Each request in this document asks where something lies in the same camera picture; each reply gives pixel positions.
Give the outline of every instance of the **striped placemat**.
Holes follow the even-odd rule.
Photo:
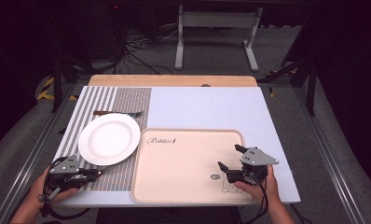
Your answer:
[[[78,153],[78,136],[84,127],[98,116],[94,110],[115,110],[121,112],[143,111],[141,117],[136,118],[141,130],[147,126],[148,108],[150,104],[151,88],[123,88],[86,86],[83,88],[73,115],[69,121],[66,133],[58,148],[56,158],[71,156]],[[89,183],[82,190],[129,191],[133,177],[133,167],[136,151],[126,160],[120,162],[114,169],[99,177],[94,183]],[[99,168],[85,161],[79,156],[80,167]]]

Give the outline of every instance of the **plate rim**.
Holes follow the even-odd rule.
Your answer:
[[[109,157],[109,158],[99,158],[99,157],[96,157],[94,153],[88,153],[89,146],[87,142],[89,141],[90,135],[93,133],[93,131],[97,127],[101,126],[101,124],[104,124],[110,121],[121,121],[130,128],[131,130],[130,145],[127,148],[122,150],[122,152],[126,151],[127,153],[125,154],[119,153],[118,156]],[[77,141],[78,152],[80,153],[80,156],[85,161],[93,165],[107,166],[107,165],[116,164],[116,163],[126,160],[136,150],[137,146],[139,145],[140,136],[141,136],[141,131],[140,131],[139,124],[136,122],[136,120],[134,120],[131,116],[127,114],[113,113],[113,114],[99,116],[98,118],[90,121],[81,131],[81,134],[79,135],[78,141]]]

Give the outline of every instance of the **white plate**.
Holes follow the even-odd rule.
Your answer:
[[[140,128],[125,114],[98,117],[84,128],[78,138],[81,156],[95,165],[112,165],[123,161],[137,148]]]

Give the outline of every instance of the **fork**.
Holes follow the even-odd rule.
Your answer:
[[[136,119],[136,118],[139,118],[140,116],[142,116],[143,111],[130,112],[130,113],[120,112],[120,111],[107,111],[107,110],[94,110],[93,111],[93,115],[106,115],[106,114],[126,114],[126,115],[129,115],[132,118]]]

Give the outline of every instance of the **beige tray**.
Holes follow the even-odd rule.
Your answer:
[[[138,148],[131,195],[139,203],[246,204],[253,198],[229,184],[218,162],[240,169],[243,145],[234,130],[146,129]]]

